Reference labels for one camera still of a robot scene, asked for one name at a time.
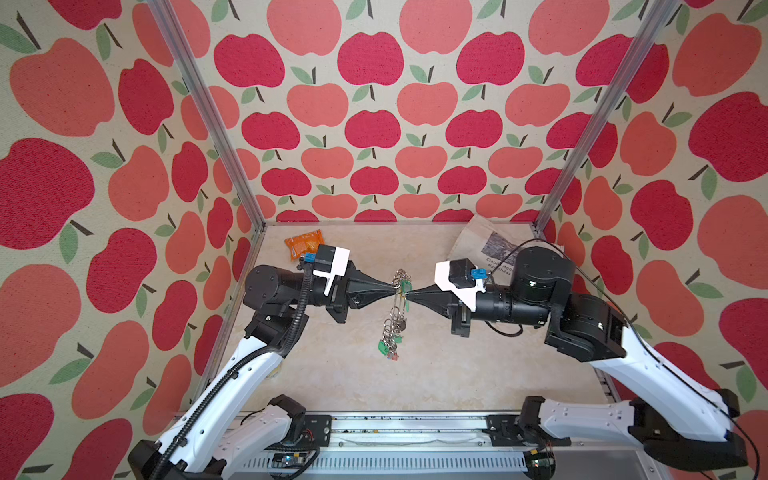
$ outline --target orange snack bag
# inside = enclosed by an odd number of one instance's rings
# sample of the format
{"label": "orange snack bag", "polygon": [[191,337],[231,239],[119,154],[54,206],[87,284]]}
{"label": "orange snack bag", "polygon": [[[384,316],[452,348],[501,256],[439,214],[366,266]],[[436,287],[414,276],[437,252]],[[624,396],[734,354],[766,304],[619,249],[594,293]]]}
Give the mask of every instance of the orange snack bag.
{"label": "orange snack bag", "polygon": [[317,253],[317,247],[324,243],[323,232],[320,230],[305,233],[298,237],[286,238],[286,245],[290,249],[291,260],[298,260],[305,253]]}

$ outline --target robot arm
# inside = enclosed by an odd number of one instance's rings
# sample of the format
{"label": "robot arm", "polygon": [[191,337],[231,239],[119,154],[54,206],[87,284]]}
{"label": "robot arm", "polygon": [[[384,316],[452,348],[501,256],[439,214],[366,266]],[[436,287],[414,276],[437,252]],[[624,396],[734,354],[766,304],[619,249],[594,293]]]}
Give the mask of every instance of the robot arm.
{"label": "robot arm", "polygon": [[[349,308],[395,293],[390,283],[357,270],[346,249],[320,246],[316,256],[305,260],[311,263],[305,264],[305,273],[268,265],[251,270],[243,303],[256,313],[245,338],[187,412],[189,418],[184,416],[157,442],[142,440],[133,448],[128,461],[137,478],[229,478],[254,453],[301,439],[304,408],[285,396],[273,399],[245,425],[225,431],[300,336],[307,321],[303,305],[324,306],[344,323]],[[505,420],[499,429],[489,428],[492,440],[557,445],[577,437],[642,445],[652,458],[692,472],[746,465],[744,442],[723,414],[738,416],[736,396],[707,389],[680,371],[603,300],[572,293],[574,271],[575,265],[553,250],[530,247],[517,255],[509,286],[486,288],[485,271],[464,259],[438,263],[435,285],[407,293],[408,300],[450,319],[452,333],[461,336],[469,335],[473,319],[534,328],[548,323],[546,344],[609,373],[642,398],[578,405],[528,397],[513,423]]]}
{"label": "robot arm", "polygon": [[683,373],[605,301],[572,293],[575,265],[570,260],[542,247],[523,249],[511,284],[487,291],[478,280],[484,272],[469,260],[443,264],[435,269],[435,285],[407,297],[449,318],[454,334],[468,336],[472,319],[534,328],[548,321],[547,345],[610,374],[641,398],[578,406],[529,397],[523,409],[527,418],[521,415],[518,429],[521,438],[621,440],[642,445],[656,460],[687,471],[746,465],[744,442],[730,430],[729,417],[739,415],[738,398]]}

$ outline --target blue connector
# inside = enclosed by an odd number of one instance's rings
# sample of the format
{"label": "blue connector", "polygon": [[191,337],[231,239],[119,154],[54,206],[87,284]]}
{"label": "blue connector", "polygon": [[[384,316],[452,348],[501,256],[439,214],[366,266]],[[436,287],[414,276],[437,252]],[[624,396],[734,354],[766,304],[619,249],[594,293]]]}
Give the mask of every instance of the blue connector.
{"label": "blue connector", "polygon": [[488,272],[485,271],[485,268],[475,268],[472,270],[472,278],[485,280],[488,278]]}

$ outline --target apple wallpaper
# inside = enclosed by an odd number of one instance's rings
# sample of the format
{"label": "apple wallpaper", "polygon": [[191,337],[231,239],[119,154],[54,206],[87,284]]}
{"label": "apple wallpaper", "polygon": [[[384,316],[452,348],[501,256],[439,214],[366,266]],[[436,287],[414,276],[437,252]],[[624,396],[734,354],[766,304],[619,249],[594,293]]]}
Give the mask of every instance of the apple wallpaper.
{"label": "apple wallpaper", "polygon": [[[610,117],[615,153],[590,154],[549,226],[659,353],[703,385],[737,393],[739,424],[761,448],[763,464],[766,14],[768,2],[681,3],[645,61],[658,66],[644,63]],[[633,91],[650,83],[657,85],[650,94]],[[577,290],[596,293],[586,284],[577,278]],[[710,476],[749,479],[752,468]]]}
{"label": "apple wallpaper", "polygon": [[253,228],[146,3],[0,24],[0,479],[126,478],[189,405]]}
{"label": "apple wallpaper", "polygon": [[[198,67],[240,159],[260,165],[250,186],[268,223],[531,219],[647,10],[625,0],[193,1],[210,21]],[[631,101],[653,97],[668,64],[666,48],[654,51]],[[189,132],[205,138],[188,107]],[[617,147],[610,124],[595,164]]]}

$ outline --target metal vent grille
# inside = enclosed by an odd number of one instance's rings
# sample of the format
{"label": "metal vent grille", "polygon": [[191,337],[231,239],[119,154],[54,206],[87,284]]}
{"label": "metal vent grille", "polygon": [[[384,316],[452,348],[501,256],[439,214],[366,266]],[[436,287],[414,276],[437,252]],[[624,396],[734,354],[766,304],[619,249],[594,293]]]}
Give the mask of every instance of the metal vent grille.
{"label": "metal vent grille", "polygon": [[[273,453],[261,453],[242,472],[287,473],[269,468]],[[321,452],[307,470],[312,473],[447,473],[525,472],[522,452]]]}

